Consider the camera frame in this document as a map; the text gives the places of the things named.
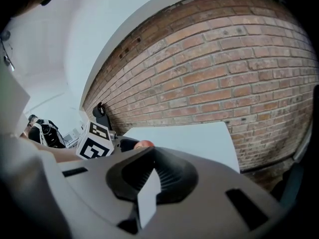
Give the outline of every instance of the backpack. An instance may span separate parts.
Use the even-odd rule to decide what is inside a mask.
[[[41,124],[35,123],[35,127],[40,130],[40,143],[49,147],[57,147],[63,144],[65,146],[63,137],[60,132],[52,125],[49,120],[42,119]]]

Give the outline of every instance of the black slot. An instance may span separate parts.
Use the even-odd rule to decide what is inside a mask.
[[[123,220],[120,223],[118,223],[117,226],[125,230],[126,232],[136,235],[139,231],[138,212],[138,205],[137,203],[134,203],[129,217],[126,220]]]
[[[62,172],[64,177],[69,177],[69,176],[72,176],[72,175],[76,175],[76,174],[79,174],[79,173],[84,173],[84,172],[87,172],[88,169],[86,169],[85,167],[79,167],[79,168],[75,168],[75,169],[72,169],[72,170],[67,170],[67,171],[64,171]]]
[[[226,195],[250,230],[254,230],[268,220],[267,216],[240,189],[228,190]]]

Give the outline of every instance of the red brick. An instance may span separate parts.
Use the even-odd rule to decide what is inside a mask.
[[[145,106],[144,102],[143,101],[139,101],[139,102],[136,102],[136,103],[128,105],[127,106],[127,111],[132,111],[132,110],[135,110],[135,109],[139,109],[139,108],[142,108],[144,106]]]
[[[213,79],[227,74],[227,69],[225,66],[218,66],[214,68],[209,68],[204,71],[195,72],[190,75],[183,77],[183,83],[191,84],[195,82],[201,82],[208,79]]]
[[[289,81],[289,85],[292,86],[297,86],[297,85],[302,85],[303,84],[303,79],[301,77],[298,78],[293,78],[290,80],[283,80],[283,81]]]
[[[274,91],[274,99],[290,97],[293,95],[292,89]]]
[[[231,97],[231,91],[230,90],[220,90],[220,91],[214,91],[207,94],[201,94],[194,97],[189,97],[189,103],[191,105],[194,104],[200,104],[200,103],[206,103],[216,100],[222,100],[227,99]]]
[[[217,1],[211,1],[211,0],[200,0],[197,6],[201,10],[209,10],[209,9],[216,9],[220,8],[220,4]]]
[[[266,46],[272,45],[272,39],[270,36],[243,36],[241,41],[244,46]]]
[[[275,46],[284,46],[284,41],[282,37],[272,36],[271,40]]]
[[[172,58],[168,58],[164,60],[163,62],[160,62],[159,64],[156,65],[156,70],[158,73],[165,71],[171,67],[174,66],[174,61]]]
[[[179,45],[179,43],[171,45],[167,48],[165,48],[164,50],[161,50],[160,52],[156,53],[155,55],[153,55],[152,57],[150,57],[149,59],[147,59],[146,61],[144,61],[144,65],[146,66],[146,68],[149,68],[151,66],[153,66],[154,64],[178,53],[181,51],[181,47]]]
[[[187,16],[192,15],[198,11],[199,11],[199,9],[195,6],[188,6],[186,8],[183,8],[182,6],[177,7],[175,9],[171,10],[169,12],[168,16],[164,17],[164,19],[162,19],[160,22],[158,22],[158,26],[165,27],[178,19],[187,17]]]
[[[222,7],[229,7],[229,6],[235,6],[237,5],[234,0],[218,0],[218,3]]]
[[[251,93],[250,86],[238,87],[233,89],[234,97],[247,96],[247,95],[250,95],[250,93]]]
[[[229,76],[224,79],[220,79],[220,87],[228,88],[237,85],[243,85],[247,83],[258,82],[258,74],[257,73],[247,73],[243,75]]]
[[[113,92],[113,91],[115,91],[116,90],[116,84],[114,84],[114,85],[112,85],[111,87],[110,87],[110,90]]]
[[[261,71],[258,73],[258,77],[260,81],[271,80],[273,78],[273,71],[272,70]]]
[[[218,81],[217,80],[212,80],[212,81],[197,84],[197,91],[199,93],[207,92],[207,91],[211,91],[211,90],[215,90],[215,89],[218,89]]]
[[[153,113],[158,111],[163,111],[168,109],[168,103],[156,104],[154,106],[147,106],[142,108],[142,112],[146,113]]]
[[[214,29],[204,33],[207,41],[217,40],[221,38],[245,35],[245,29],[242,26],[229,26],[219,29]]]
[[[245,28],[249,34],[262,34],[261,26],[259,25],[248,25]]]
[[[246,6],[252,6],[254,5],[250,0],[233,0],[235,5],[246,5]]]
[[[183,28],[171,35],[169,35],[168,37],[166,37],[166,43],[169,45],[171,43],[177,42],[181,39],[184,39],[190,35],[199,33],[199,32],[203,32],[205,30],[208,30],[209,26],[207,24],[207,22],[201,22],[198,24],[194,24],[191,25],[189,27]]]
[[[136,100],[142,100],[145,98],[149,98],[151,96],[154,96],[156,94],[159,94],[162,92],[161,86],[151,87],[147,90],[144,90],[143,92],[139,92],[135,95]]]
[[[154,76],[152,79],[151,79],[151,82],[153,85],[157,85],[159,83],[162,83],[162,82],[165,82],[165,81],[168,81],[170,79],[174,79],[180,75],[183,75],[187,73],[187,68],[185,66],[179,66],[179,67],[175,67],[169,71],[166,71],[162,74],[159,74],[157,76]]]
[[[274,124],[278,124],[278,123],[281,123],[281,122],[284,122],[284,117],[279,117],[279,118],[275,118],[274,120]]]
[[[257,83],[253,86],[253,93],[261,93],[271,90],[277,90],[279,88],[279,81],[273,82],[264,82],[264,83]]]
[[[238,48],[238,47],[243,46],[240,38],[238,38],[238,37],[220,40],[220,45],[221,45],[223,50],[234,49],[234,48]]]
[[[243,73],[248,71],[247,62],[239,61],[228,64],[228,70],[231,74]]]
[[[178,90],[174,90],[174,91],[170,91],[170,92],[166,92],[164,94],[162,94],[159,99],[161,101],[167,101],[167,100],[171,100],[171,99],[176,99],[176,98],[181,98],[181,97],[185,97],[185,96],[189,96],[195,93],[195,89],[193,86],[189,86],[183,89],[178,89]]]
[[[144,64],[141,63],[139,65],[137,65],[136,67],[134,67],[131,71],[129,71],[128,73],[132,72],[133,76],[136,76],[137,74],[141,73],[142,71],[145,70]]]
[[[260,104],[252,106],[252,113],[261,113],[278,108],[278,102],[272,102],[267,104]]]
[[[181,19],[173,22],[170,25],[170,27],[173,29],[173,31],[178,31],[178,30],[185,28],[185,27],[192,25],[192,24],[193,24],[193,22],[192,22],[191,18],[187,17],[187,18],[181,18]]]
[[[172,125],[175,124],[174,118],[153,119],[148,121],[149,125]]]
[[[258,103],[258,97],[248,97],[248,98],[238,98],[236,100],[236,106],[241,107],[241,106],[249,106]]]
[[[201,106],[201,111],[203,113],[214,112],[220,109],[220,104],[209,104]]]
[[[139,82],[142,82],[146,79],[148,79],[149,77],[153,76],[155,74],[155,70],[154,68],[150,68],[146,71],[144,71],[143,73],[139,74],[138,76],[135,76],[134,78],[131,79],[131,84],[135,85]]]
[[[164,40],[158,41],[157,43],[153,44],[151,47],[148,48],[150,55],[153,55],[160,50],[164,49],[166,47],[166,44]]]
[[[154,105],[158,103],[157,97],[151,97],[144,100],[146,106]]]
[[[135,99],[135,97],[129,97],[126,99],[126,101],[128,102],[128,104],[131,104],[131,103],[136,102],[136,99]]]
[[[250,114],[250,107],[244,107],[234,110],[234,117],[241,117]]]
[[[299,58],[278,58],[279,67],[299,67],[303,62]]]
[[[228,18],[216,18],[209,20],[208,23],[212,29],[231,25],[231,21]]]
[[[130,62],[133,58],[137,57],[139,52],[137,49],[130,50],[129,53],[123,54],[127,62]]]
[[[127,82],[128,80],[130,80],[133,77],[131,72],[126,73],[121,79],[119,79],[115,85],[118,88],[119,86],[121,86],[122,84],[124,84],[125,82]]]
[[[174,79],[163,84],[163,90],[168,91],[177,89],[181,86],[180,79]]]
[[[290,51],[288,48],[270,47],[270,56],[272,57],[289,57]]]
[[[268,92],[268,93],[264,93],[264,94],[260,94],[259,95],[259,102],[268,102],[273,100],[273,92]]]
[[[125,84],[123,84],[123,85],[121,86],[122,92],[128,90],[131,86],[132,86],[132,85],[131,85],[130,82],[126,82]]]
[[[232,117],[232,112],[218,112],[213,114],[201,114],[196,115],[194,117],[194,121],[200,122],[200,121],[212,121],[212,120],[222,120],[226,118]]]
[[[212,64],[213,63],[212,63],[210,57],[203,57],[203,58],[197,59],[195,61],[191,61],[190,66],[191,66],[192,70],[198,70],[198,69],[209,67]]]
[[[237,7],[233,7],[233,9],[237,15],[251,14],[249,7],[237,6]]]
[[[126,100],[123,100],[123,101],[116,103],[114,105],[114,107],[117,109],[117,108],[120,108],[120,107],[125,106],[125,105],[127,105],[127,102],[126,102]]]
[[[142,115],[142,109],[133,110],[130,112],[127,112],[128,116],[136,116],[136,115]]]
[[[268,120],[270,119],[270,113],[258,114],[257,121]]]
[[[218,50],[219,50],[219,47],[217,42],[204,43],[202,45],[196,46],[192,49],[186,50],[176,55],[175,60],[177,64],[180,64],[190,59],[200,57],[205,54],[213,53]]]
[[[278,67],[277,60],[273,58],[248,61],[248,67],[252,70],[261,70]]]
[[[148,89],[150,87],[151,87],[150,80],[146,80],[146,81],[138,84],[138,88],[139,88],[140,91],[143,91],[143,90]]]
[[[226,17],[228,15],[234,15],[235,12],[232,8],[218,8],[213,10],[202,11],[192,16],[195,22],[208,20],[211,18]]]
[[[202,35],[195,35],[187,38],[186,40],[182,41],[181,45],[183,49],[188,49],[193,46],[197,46],[199,44],[202,44],[204,42],[204,39]]]
[[[245,132],[245,133],[231,134],[230,136],[233,140],[238,140],[238,139],[251,137],[252,135],[253,135],[252,132]]]
[[[149,47],[153,43],[160,41],[163,39],[164,36],[168,36],[172,33],[172,29],[169,27],[161,28],[154,34],[152,34],[149,38],[146,40],[143,40],[137,47],[139,51],[143,51],[145,48]]]
[[[175,117],[175,116],[185,116],[185,115],[192,115],[197,113],[196,107],[185,107],[179,108],[177,110],[169,110],[165,111],[164,117]]]
[[[290,85],[289,79],[279,81],[279,87],[281,89],[287,88],[287,87],[289,87],[289,85]]]
[[[135,116],[135,117],[130,118],[131,121],[142,121],[142,120],[149,120],[149,119],[150,119],[149,114],[139,115],[139,116]]]
[[[163,113],[162,112],[151,113],[150,117],[151,117],[152,120],[162,119],[163,118]]]
[[[220,52],[213,56],[216,64],[226,63],[230,61],[252,58],[253,52],[251,49],[231,50]]]
[[[247,127],[248,127],[247,124],[246,124],[246,125],[233,126],[232,132],[233,132],[233,133],[238,133],[238,132],[247,131]]]
[[[266,35],[286,36],[285,31],[276,26],[262,26],[261,30]]]
[[[127,36],[121,43],[122,49],[125,49],[131,42],[132,42],[132,37],[129,35]]]
[[[193,116],[183,116],[183,117],[175,117],[175,124],[191,124],[194,122]]]
[[[153,25],[153,26],[150,26],[148,27],[142,34],[141,34],[141,38],[142,39],[146,39],[148,38],[149,36],[151,36],[152,34],[156,33],[158,31],[158,26],[156,25]]]
[[[224,107],[224,109],[231,109],[231,108],[235,108],[237,106],[236,104],[236,100],[227,100],[222,102],[222,105]]]
[[[253,16],[253,15],[245,15],[245,16],[233,16],[230,17],[230,20],[234,25],[245,25],[245,24],[264,24],[264,20],[262,17]]]
[[[251,7],[250,9],[256,15],[276,17],[276,14],[275,14],[275,12],[273,10],[269,10],[269,9],[266,9],[266,8],[259,8],[259,7]]]
[[[186,98],[180,98],[180,99],[175,99],[172,101],[169,101],[169,107],[171,108],[178,108],[178,107],[183,107],[187,106],[187,99]]]
[[[275,79],[288,78],[294,76],[293,71],[290,68],[274,70],[273,73]]]
[[[115,75],[115,77],[119,80],[123,75],[124,75],[124,70],[121,69],[121,70]]]
[[[254,130],[254,135],[261,135],[261,134],[265,134],[265,133],[267,133],[267,129],[266,128],[261,128],[261,129]]]
[[[254,48],[256,58],[269,57],[270,53],[267,47]]]
[[[134,58],[131,62],[129,62],[126,66],[124,71],[128,72],[132,68],[136,67],[138,64],[142,63],[145,59],[147,59],[149,56],[149,52],[146,50],[142,52],[140,55],[138,55],[136,58]]]
[[[286,37],[293,38],[293,33],[290,30],[285,29]]]

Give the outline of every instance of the brick wall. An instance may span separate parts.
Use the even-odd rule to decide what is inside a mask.
[[[309,126],[316,56],[275,0],[185,0],[114,50],[84,102],[131,127],[227,124],[241,169],[293,153]]]

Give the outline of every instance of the white wall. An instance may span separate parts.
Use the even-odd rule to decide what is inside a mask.
[[[30,95],[24,108],[27,117],[35,114],[42,119],[53,121],[62,135],[81,125],[78,108],[62,70],[25,78],[23,85]]]
[[[78,108],[101,66],[135,27],[181,0],[80,0],[72,14],[64,68]]]

